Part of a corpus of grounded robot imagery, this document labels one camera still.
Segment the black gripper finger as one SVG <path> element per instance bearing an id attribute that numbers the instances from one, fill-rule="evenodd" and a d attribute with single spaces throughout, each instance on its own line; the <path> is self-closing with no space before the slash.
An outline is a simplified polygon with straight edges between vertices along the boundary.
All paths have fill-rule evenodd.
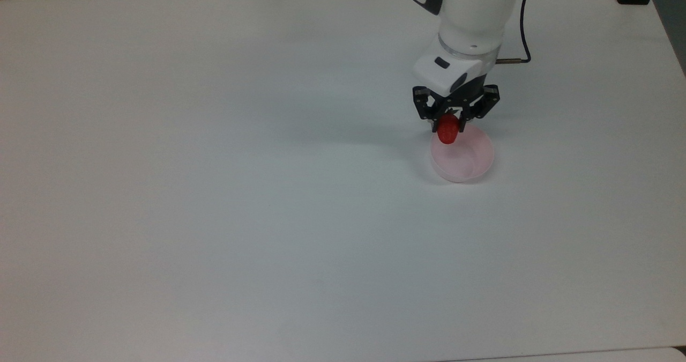
<path id="1" fill-rule="evenodd" d="M 500 93 L 497 85 L 465 84 L 457 90 L 460 127 L 465 127 L 473 118 L 484 118 L 499 101 Z"/>
<path id="2" fill-rule="evenodd" d="M 446 113 L 445 98 L 425 86 L 414 86 L 412 96 L 418 116 L 430 123 L 431 132 L 436 132 L 439 119 Z"/>

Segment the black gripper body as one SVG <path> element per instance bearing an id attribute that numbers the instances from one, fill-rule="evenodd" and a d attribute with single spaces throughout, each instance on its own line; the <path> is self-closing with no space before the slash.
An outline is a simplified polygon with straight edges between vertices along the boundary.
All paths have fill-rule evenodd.
<path id="1" fill-rule="evenodd" d="M 470 111 L 482 111 L 489 103 L 489 96 L 483 88 L 487 74 L 478 76 L 457 88 L 445 98 L 446 111 L 459 111 L 470 108 Z"/>

